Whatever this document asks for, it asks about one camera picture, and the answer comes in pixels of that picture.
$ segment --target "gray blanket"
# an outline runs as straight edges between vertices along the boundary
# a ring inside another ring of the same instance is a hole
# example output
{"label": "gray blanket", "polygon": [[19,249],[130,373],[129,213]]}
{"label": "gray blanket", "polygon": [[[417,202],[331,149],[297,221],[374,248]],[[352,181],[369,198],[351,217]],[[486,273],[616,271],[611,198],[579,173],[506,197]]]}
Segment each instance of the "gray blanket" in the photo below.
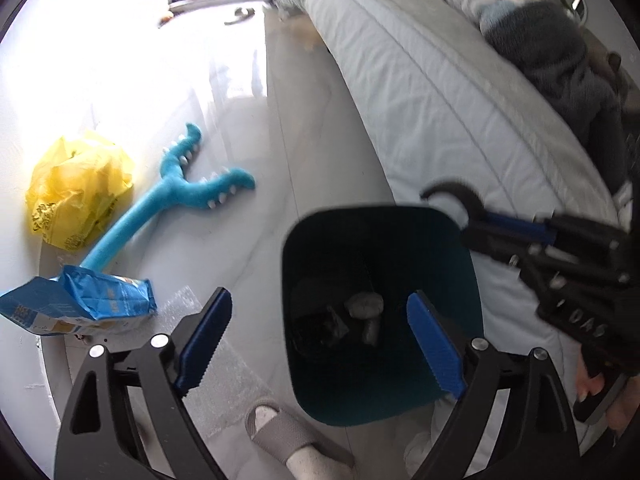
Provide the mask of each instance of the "gray blanket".
{"label": "gray blanket", "polygon": [[510,9],[482,34],[564,119],[609,191],[617,192],[626,179],[620,103],[611,86],[591,71],[574,22],[555,4],[533,2]]}

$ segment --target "white bedsheet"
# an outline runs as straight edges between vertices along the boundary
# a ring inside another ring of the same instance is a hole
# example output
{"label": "white bedsheet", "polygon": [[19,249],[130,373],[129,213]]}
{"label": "white bedsheet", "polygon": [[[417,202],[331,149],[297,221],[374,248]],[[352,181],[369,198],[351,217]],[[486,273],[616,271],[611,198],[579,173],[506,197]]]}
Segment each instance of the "white bedsheet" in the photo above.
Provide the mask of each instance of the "white bedsheet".
{"label": "white bedsheet", "polygon": [[[617,224],[597,170],[562,119],[513,66],[443,0],[276,0],[306,12],[335,57],[397,203],[442,180],[471,184],[485,205],[533,218],[566,210]],[[459,223],[459,206],[434,199]],[[577,344],[538,319],[515,270],[473,255],[484,332],[501,351],[546,348],[570,402]],[[470,471],[486,464],[504,412],[495,403]],[[437,402],[436,438],[451,403]],[[577,425],[586,446],[591,437]]]}

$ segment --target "trash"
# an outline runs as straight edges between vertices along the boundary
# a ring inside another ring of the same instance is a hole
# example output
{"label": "trash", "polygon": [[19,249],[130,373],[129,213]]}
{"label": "trash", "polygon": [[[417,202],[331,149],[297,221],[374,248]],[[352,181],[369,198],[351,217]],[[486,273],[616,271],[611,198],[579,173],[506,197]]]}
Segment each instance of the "trash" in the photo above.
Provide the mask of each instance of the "trash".
{"label": "trash", "polygon": [[133,162],[124,150],[92,131],[60,137],[42,156],[26,193],[30,229],[67,251],[105,230],[118,200],[131,189]]}
{"label": "trash", "polygon": [[359,292],[345,301],[344,306],[353,319],[373,319],[382,314],[385,302],[375,292]]}
{"label": "trash", "polygon": [[362,342],[365,345],[378,346],[381,321],[380,316],[366,320],[364,323],[364,330],[362,331]]}
{"label": "trash", "polygon": [[331,339],[324,341],[324,344],[332,347],[349,333],[349,327],[346,326],[342,318],[335,313],[332,306],[328,306],[326,309],[327,312],[331,314],[331,320],[325,322],[324,325],[331,331]]}
{"label": "trash", "polygon": [[37,335],[123,332],[156,311],[149,280],[130,280],[65,266],[0,298],[0,314]]}

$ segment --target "finger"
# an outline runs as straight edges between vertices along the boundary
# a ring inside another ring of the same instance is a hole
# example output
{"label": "finger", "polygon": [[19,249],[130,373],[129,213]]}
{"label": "finger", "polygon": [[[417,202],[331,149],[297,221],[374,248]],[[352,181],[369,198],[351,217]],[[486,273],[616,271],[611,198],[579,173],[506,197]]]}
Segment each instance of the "finger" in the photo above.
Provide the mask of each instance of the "finger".
{"label": "finger", "polygon": [[604,376],[598,374],[595,377],[589,377],[587,367],[584,365],[582,352],[578,354],[578,369],[575,374],[575,390],[578,395],[578,401],[583,402],[587,395],[597,395],[604,388]]}

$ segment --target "blue stuffed toy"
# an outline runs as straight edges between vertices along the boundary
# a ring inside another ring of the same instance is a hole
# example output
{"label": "blue stuffed toy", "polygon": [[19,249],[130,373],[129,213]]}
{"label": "blue stuffed toy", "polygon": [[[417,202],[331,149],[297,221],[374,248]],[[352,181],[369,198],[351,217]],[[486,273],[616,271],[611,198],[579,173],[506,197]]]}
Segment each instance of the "blue stuffed toy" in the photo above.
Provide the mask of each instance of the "blue stuffed toy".
{"label": "blue stuffed toy", "polygon": [[180,136],[178,142],[165,149],[160,164],[160,182],[107,231],[82,261],[81,267],[97,272],[103,270],[133,235],[164,209],[178,204],[200,209],[214,208],[225,203],[226,197],[235,194],[239,187],[255,188],[254,178],[240,168],[225,169],[223,174],[197,184],[185,180],[182,167],[189,163],[193,152],[199,148],[201,138],[200,129],[188,123],[187,136]]}

